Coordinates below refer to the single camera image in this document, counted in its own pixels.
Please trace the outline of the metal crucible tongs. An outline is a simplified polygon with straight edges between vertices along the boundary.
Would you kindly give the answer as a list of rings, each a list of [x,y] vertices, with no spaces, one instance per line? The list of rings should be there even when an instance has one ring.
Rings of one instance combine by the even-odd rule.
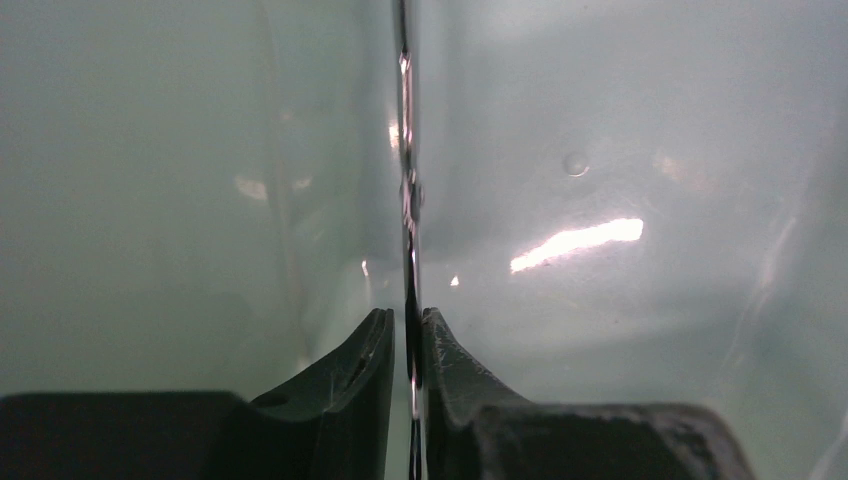
[[[395,37],[398,55],[398,152],[401,168],[400,200],[404,269],[404,323],[407,374],[410,389],[409,477],[423,477],[421,392],[422,309],[418,264],[418,227],[421,191],[415,144],[415,55],[413,48],[412,3],[394,1]]]

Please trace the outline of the teal plastic bin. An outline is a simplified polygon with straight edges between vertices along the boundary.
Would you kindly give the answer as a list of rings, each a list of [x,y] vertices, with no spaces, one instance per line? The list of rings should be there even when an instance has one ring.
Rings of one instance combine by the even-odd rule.
[[[392,1],[5,1],[1,390],[251,398],[401,311]],[[413,1],[422,302],[847,475],[847,5]]]

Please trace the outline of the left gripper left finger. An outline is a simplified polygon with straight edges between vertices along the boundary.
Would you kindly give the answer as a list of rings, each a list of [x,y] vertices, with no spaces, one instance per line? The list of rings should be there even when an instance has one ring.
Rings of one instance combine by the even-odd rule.
[[[247,401],[226,391],[30,393],[1,401],[5,479],[380,479],[395,320]]]

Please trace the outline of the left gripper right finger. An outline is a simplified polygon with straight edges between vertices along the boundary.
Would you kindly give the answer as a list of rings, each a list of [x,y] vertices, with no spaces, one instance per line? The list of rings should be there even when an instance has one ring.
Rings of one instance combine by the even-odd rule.
[[[752,479],[728,426],[682,403],[543,404],[498,379],[423,313],[432,479]]]

